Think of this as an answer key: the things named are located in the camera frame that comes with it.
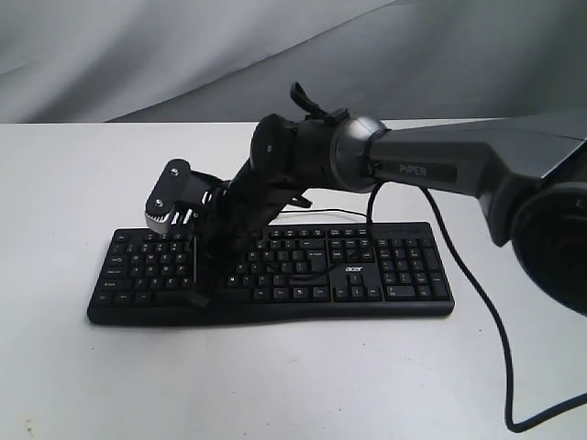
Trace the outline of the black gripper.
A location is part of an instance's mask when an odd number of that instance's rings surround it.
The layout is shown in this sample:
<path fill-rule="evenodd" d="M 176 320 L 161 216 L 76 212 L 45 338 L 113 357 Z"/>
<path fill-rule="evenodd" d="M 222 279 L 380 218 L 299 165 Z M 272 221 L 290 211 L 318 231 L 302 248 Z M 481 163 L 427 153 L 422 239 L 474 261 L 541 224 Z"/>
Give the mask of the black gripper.
<path fill-rule="evenodd" d="M 221 186 L 214 193 L 212 210 L 196 233 L 197 238 L 191 238 L 189 301 L 207 307 L 224 278 L 259 239 L 263 228 L 297 196 L 296 185 L 267 182 L 253 174 Z"/>

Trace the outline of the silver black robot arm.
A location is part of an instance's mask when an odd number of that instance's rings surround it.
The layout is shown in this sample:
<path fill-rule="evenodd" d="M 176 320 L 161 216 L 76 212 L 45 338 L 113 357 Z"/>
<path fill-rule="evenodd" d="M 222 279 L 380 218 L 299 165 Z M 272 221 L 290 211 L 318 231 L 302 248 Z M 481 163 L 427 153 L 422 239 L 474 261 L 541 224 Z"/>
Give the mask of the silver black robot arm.
<path fill-rule="evenodd" d="M 305 117 L 263 117 L 235 177 L 212 191 L 198 239 L 196 292 L 220 281 L 277 214 L 311 189 L 369 193 L 386 182 L 475 198 L 492 242 L 511 245 L 538 288 L 586 311 L 586 112 L 562 110 L 393 130 L 322 110 L 299 84 Z"/>

